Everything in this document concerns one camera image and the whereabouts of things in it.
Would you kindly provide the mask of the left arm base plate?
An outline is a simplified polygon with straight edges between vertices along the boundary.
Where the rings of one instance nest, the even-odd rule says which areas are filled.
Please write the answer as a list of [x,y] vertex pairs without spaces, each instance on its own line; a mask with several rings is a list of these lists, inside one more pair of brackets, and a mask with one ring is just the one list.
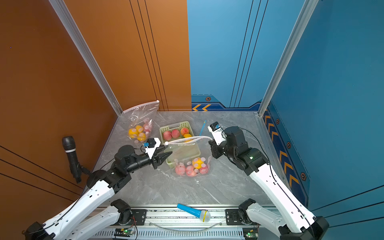
[[117,225],[120,226],[143,226],[147,218],[146,209],[132,209],[130,211],[126,210],[120,214],[120,217],[117,221]]

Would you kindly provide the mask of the light green perforated basket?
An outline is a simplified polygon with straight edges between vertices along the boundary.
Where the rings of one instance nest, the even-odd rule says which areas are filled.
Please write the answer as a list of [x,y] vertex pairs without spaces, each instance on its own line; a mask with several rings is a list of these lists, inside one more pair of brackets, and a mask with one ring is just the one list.
[[[192,135],[192,137],[195,136],[193,133],[192,127],[188,121],[179,122],[176,124],[160,127],[162,144],[165,145],[165,142],[184,139],[182,135],[180,135],[180,137],[177,139],[172,138],[170,141],[164,141],[163,139],[163,132],[165,131],[172,132],[172,130],[174,129],[178,129],[180,131],[181,128],[189,128],[190,134]],[[174,169],[179,163],[186,163],[190,159],[199,157],[201,154],[201,151],[196,142],[192,144],[188,144],[188,143],[184,144],[184,141],[182,141],[181,143],[171,144],[167,146],[167,148],[165,149],[165,152],[170,152],[170,151],[172,151],[173,153],[166,159],[166,163],[170,167],[170,169]]]

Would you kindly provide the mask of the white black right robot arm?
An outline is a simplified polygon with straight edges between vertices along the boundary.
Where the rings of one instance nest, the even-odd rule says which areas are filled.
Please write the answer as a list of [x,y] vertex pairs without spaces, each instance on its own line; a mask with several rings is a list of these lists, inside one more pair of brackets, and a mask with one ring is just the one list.
[[266,193],[279,211],[277,214],[248,199],[239,206],[239,215],[245,224],[257,223],[281,240],[320,240],[329,228],[324,217],[316,217],[293,195],[278,177],[267,155],[251,148],[243,129],[222,129],[215,122],[208,127],[213,139],[209,141],[212,156],[226,156],[245,172]]

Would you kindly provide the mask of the large pink peach top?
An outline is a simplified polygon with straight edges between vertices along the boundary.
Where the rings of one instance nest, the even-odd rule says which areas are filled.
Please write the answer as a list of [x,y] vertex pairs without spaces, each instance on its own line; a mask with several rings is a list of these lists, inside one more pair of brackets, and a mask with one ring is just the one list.
[[186,167],[186,175],[188,177],[194,177],[197,175],[197,173],[195,172],[194,166],[190,165]]

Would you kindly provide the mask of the clear zip-top bag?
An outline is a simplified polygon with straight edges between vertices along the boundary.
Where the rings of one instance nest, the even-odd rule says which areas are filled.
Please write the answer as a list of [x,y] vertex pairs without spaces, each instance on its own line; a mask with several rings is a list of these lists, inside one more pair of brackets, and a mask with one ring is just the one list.
[[[123,116],[127,119],[128,131],[131,128],[136,128],[136,125],[140,125],[143,127],[145,121],[153,120],[153,127],[154,127],[154,121],[157,111],[159,110],[160,101],[152,101],[144,104],[140,104],[137,106],[134,106],[132,108],[129,108],[125,111],[123,111]],[[135,139],[131,139],[136,145],[142,144],[144,142],[140,142],[137,140],[137,137]]]

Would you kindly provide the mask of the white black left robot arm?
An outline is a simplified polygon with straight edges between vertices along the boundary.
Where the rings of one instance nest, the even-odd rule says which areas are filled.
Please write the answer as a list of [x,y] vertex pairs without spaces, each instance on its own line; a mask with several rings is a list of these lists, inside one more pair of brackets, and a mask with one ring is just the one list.
[[130,180],[131,173],[146,166],[159,167],[172,154],[166,146],[156,144],[145,153],[136,154],[130,145],[122,146],[108,171],[96,171],[88,179],[89,190],[73,204],[43,224],[33,223],[24,236],[27,240],[87,240],[115,223],[131,219],[131,207],[121,199],[115,200],[101,213],[88,219],[102,203],[113,197]]

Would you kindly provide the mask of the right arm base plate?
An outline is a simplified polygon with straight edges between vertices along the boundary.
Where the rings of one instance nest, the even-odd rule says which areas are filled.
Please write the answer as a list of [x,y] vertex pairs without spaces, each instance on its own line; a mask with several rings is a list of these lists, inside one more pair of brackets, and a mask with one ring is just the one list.
[[226,215],[226,223],[228,226],[237,226],[237,225],[259,226],[260,225],[257,222],[252,222],[244,210],[226,209],[225,215]]

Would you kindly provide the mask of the yellow peach with red spot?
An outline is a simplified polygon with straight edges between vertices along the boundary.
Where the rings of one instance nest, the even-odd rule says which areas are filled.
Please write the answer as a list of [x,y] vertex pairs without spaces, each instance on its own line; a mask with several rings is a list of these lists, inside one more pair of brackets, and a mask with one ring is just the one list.
[[144,128],[142,126],[140,126],[140,125],[136,125],[136,130],[140,134],[140,133],[142,133],[144,131]]

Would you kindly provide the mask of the clear bag with pink dots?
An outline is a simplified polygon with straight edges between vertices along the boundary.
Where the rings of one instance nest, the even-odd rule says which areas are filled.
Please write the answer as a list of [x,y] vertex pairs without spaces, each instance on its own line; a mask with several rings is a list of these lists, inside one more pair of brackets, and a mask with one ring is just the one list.
[[[181,143],[182,141],[184,141],[184,144],[188,143],[188,144],[192,144],[194,142],[196,142],[198,144],[198,147],[201,151],[201,154],[199,157],[196,157],[196,158],[201,158],[203,161],[204,161],[204,164],[206,165],[210,165],[210,170],[207,174],[205,175],[208,175],[211,171],[211,168],[212,168],[212,153],[211,153],[211,149],[210,149],[210,145],[209,145],[209,141],[212,140],[212,138],[210,137],[207,137],[207,136],[197,136],[197,137],[191,137],[191,138],[187,138],[187,139],[181,139],[181,140],[174,140],[174,141],[171,141],[171,142],[165,142],[165,146],[169,146],[171,144],[176,144],[176,143]],[[177,165],[180,165],[180,164],[184,164],[185,167],[187,166],[190,166],[192,165],[192,161],[194,159],[190,159],[188,162],[186,163],[179,163]],[[183,175],[183,176],[179,176],[175,173],[175,169],[171,169],[171,172],[172,174],[174,174],[175,176],[177,177],[188,177],[186,175],[186,173]],[[195,172],[197,173],[196,176],[194,177],[200,177],[200,176],[205,176],[205,175],[201,175],[199,173],[199,170],[198,169],[195,169]]]

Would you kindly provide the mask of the pink peach front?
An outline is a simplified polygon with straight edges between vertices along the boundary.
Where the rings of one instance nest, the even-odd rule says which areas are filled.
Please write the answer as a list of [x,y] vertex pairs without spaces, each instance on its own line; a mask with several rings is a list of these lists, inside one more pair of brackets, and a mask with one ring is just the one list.
[[143,128],[144,128],[144,133],[146,135],[149,135],[152,131],[152,128],[153,128],[153,120],[145,121]]

